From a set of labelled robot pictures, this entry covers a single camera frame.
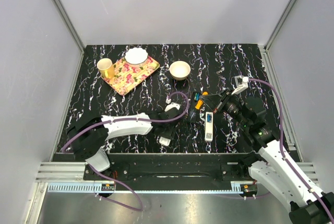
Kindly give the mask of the white remote orange batteries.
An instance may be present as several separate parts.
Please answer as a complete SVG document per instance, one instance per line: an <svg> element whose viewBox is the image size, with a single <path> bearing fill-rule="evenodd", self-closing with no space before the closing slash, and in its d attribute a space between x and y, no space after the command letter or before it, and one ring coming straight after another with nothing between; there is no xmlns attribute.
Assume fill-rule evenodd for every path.
<svg viewBox="0 0 334 224"><path fill-rule="evenodd" d="M165 137L162 137L160 136L159 138L159 144L162 145L162 146L169 146L171 140L169 138L165 138Z"/></svg>

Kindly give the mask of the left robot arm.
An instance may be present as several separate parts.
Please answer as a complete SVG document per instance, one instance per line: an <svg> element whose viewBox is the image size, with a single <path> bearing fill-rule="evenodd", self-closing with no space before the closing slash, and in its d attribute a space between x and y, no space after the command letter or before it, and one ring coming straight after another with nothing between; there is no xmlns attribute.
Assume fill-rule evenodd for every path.
<svg viewBox="0 0 334 224"><path fill-rule="evenodd" d="M107 140L149 133L164 138L171 137L173 127L181 117L181 111L177 108L137 115L85 117L67 131L68 142L63 146L62 152L70 148L76 160L87 162L93 166L100 179L107 180L113 174L108 156L101 149Z"/></svg>

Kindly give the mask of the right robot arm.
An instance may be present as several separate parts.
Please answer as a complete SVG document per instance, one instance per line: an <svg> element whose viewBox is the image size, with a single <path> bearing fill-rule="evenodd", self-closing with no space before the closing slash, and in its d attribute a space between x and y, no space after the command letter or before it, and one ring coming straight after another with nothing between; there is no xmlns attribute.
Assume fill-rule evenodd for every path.
<svg viewBox="0 0 334 224"><path fill-rule="evenodd" d="M333 223L333 193L324 192L291 158L267 124L260 98L242 101L226 90L202 95L200 100L213 113L226 113L236 120L255 152L239 161L237 173L241 179L262 184L287 209L292 223Z"/></svg>

